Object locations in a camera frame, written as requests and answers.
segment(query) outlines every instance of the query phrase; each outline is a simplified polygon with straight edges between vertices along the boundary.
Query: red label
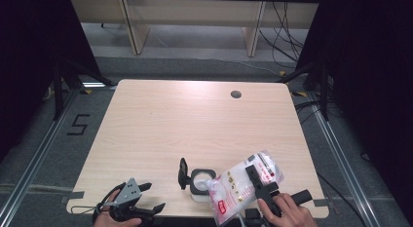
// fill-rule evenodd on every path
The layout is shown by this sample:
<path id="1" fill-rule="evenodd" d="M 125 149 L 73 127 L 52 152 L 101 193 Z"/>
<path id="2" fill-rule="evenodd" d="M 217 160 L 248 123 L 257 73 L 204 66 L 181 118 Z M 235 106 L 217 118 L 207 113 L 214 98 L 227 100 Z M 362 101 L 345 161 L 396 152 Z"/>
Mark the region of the red label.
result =
<path id="1" fill-rule="evenodd" d="M 224 201 L 219 201 L 218 202 L 218 207 L 219 207 L 219 211 L 221 212 L 221 214 L 223 214 L 227 211 L 227 209 L 225 208 Z"/>

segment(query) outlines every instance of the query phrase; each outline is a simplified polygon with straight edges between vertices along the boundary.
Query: product package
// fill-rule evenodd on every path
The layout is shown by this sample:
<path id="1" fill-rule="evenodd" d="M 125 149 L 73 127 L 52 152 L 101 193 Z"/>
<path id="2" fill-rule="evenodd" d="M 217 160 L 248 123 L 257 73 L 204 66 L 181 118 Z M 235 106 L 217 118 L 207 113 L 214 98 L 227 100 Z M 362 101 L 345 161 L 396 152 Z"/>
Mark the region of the product package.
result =
<path id="1" fill-rule="evenodd" d="M 218 227 L 226 225 L 232 217 L 256 200 L 255 190 L 245 168 L 254 165 L 263 185 L 283 181 L 282 171 L 264 150 L 224 171 L 206 184 L 209 200 Z"/>

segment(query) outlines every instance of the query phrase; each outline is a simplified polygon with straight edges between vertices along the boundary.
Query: human hand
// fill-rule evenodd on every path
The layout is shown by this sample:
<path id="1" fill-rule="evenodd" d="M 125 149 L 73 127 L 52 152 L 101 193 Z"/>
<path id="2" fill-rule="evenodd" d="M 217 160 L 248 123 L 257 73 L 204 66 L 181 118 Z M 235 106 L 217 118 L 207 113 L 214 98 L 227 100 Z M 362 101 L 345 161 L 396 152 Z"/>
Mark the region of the human hand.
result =
<path id="1" fill-rule="evenodd" d="M 310 214 L 310 211 L 303 207 L 295 205 L 291 196 L 288 194 L 279 194 L 273 198 L 274 203 L 280 208 L 282 217 L 274 215 L 268 208 L 265 201 L 258 199 L 257 203 L 264 214 L 265 218 L 278 227 L 317 227 L 316 221 Z"/>
<path id="2" fill-rule="evenodd" d="M 121 191 L 117 190 L 113 192 L 112 195 L 109 196 L 107 201 L 114 201 L 116 195 L 118 195 L 119 192 Z M 97 216 L 97 219 L 94 222 L 94 227 L 135 227 L 142 223 L 142 220 L 139 218 L 133 218 L 124 222 L 118 222 L 114 220 L 112 216 L 110 216 L 109 210 L 110 207 L 103 207 L 101 209 L 100 215 Z"/>

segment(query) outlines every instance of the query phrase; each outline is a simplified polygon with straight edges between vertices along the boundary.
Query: light wood surface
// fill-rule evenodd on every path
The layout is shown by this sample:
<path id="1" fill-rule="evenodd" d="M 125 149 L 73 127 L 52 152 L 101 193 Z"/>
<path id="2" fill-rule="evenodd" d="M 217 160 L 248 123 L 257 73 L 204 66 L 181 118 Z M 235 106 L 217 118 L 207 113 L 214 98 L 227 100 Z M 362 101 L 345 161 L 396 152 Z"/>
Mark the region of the light wood surface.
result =
<path id="1" fill-rule="evenodd" d="M 242 97 L 231 97 L 232 91 Z M 264 149 L 284 174 L 281 192 L 308 189 L 314 199 L 324 198 L 286 85 L 123 80 L 74 188 L 85 196 L 70 200 L 67 210 L 95 206 L 134 177 L 138 184 L 152 183 L 138 207 L 166 203 L 160 216 L 212 216 L 208 203 L 194 202 L 189 187 L 180 189 L 180 159 L 188 175 L 194 169 L 220 174 Z M 314 217 L 328 216 L 327 207 L 304 206 Z"/>

